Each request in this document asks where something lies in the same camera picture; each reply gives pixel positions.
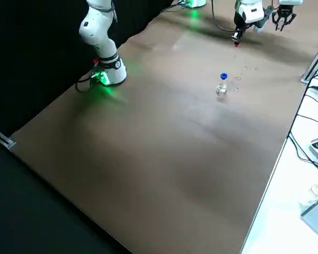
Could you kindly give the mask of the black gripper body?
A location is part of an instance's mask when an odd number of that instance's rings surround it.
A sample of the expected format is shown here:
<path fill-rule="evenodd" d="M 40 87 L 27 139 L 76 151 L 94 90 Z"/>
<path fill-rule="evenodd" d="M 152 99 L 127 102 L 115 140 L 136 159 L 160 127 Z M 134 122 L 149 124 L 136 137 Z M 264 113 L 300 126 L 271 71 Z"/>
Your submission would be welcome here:
<path fill-rule="evenodd" d="M 236 31 L 244 31 L 247 28 L 246 24 L 246 14 L 245 12 L 239 13 L 238 11 L 235 11 L 234 15 L 234 23 L 235 23 L 235 30 Z"/>
<path fill-rule="evenodd" d="M 277 14 L 278 16 L 292 16 L 293 8 L 293 5 L 279 5 L 277 9 Z"/>

